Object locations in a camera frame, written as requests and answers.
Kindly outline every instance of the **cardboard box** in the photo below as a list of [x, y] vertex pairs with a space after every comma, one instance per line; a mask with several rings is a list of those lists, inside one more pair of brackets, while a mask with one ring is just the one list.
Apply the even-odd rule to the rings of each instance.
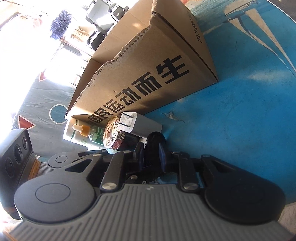
[[96, 50], [66, 117], [105, 124], [146, 114], [218, 82], [193, 14], [180, 0], [139, 0]]

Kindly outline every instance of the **dropper cap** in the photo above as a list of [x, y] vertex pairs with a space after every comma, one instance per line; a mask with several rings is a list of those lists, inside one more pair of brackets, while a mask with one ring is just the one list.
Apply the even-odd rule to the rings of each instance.
[[89, 126], [85, 126], [85, 125], [80, 126], [80, 125], [76, 125], [76, 124], [74, 124], [72, 126], [72, 128], [73, 128], [73, 130], [78, 131], [81, 135], [83, 135], [85, 137], [87, 137], [89, 135], [89, 132], [91, 129]]

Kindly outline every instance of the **cylindrical container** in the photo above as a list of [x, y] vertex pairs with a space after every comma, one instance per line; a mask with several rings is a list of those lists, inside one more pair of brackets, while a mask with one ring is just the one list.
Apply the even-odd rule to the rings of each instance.
[[119, 130], [118, 124], [119, 118], [117, 116], [113, 116], [109, 120], [103, 135], [104, 146], [107, 149], [111, 148], [118, 151], [135, 150], [140, 137]]
[[63, 138], [67, 141], [71, 141], [73, 143], [86, 146], [89, 148], [92, 148], [93, 150], [100, 150], [100, 149], [105, 149], [105, 147], [102, 144], [97, 144], [92, 142], [88, 137], [84, 137], [81, 135], [78, 131], [73, 130], [73, 125], [84, 125], [84, 126], [89, 126], [86, 122], [77, 120], [75, 118], [70, 117], [70, 119], [67, 121], [65, 130], [64, 130], [64, 135]]

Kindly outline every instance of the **white circle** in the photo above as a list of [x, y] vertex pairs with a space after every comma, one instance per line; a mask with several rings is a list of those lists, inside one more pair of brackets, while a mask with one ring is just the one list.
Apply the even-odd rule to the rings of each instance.
[[55, 104], [55, 105], [54, 105], [53, 107], [51, 107], [50, 110], [49, 110], [49, 118], [52, 120], [53, 123], [58, 124], [58, 125], [61, 125], [61, 124], [66, 123], [67, 120], [65, 119], [64, 122], [62, 122], [62, 123], [58, 123], [58, 122], [55, 122], [55, 121], [52, 119], [52, 117], [50, 116], [50, 113], [51, 113], [52, 109], [53, 109], [54, 107], [58, 106], [58, 105], [61, 105], [61, 106], [65, 107], [65, 108], [67, 109], [67, 106], [65, 106], [65, 105], [63, 105], [63, 104]]

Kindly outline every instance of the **power adapter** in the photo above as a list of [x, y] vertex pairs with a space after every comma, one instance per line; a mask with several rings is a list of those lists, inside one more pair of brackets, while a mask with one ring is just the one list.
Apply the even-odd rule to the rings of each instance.
[[162, 125], [137, 112], [123, 112], [118, 128], [136, 136], [147, 138], [152, 132], [161, 132]]

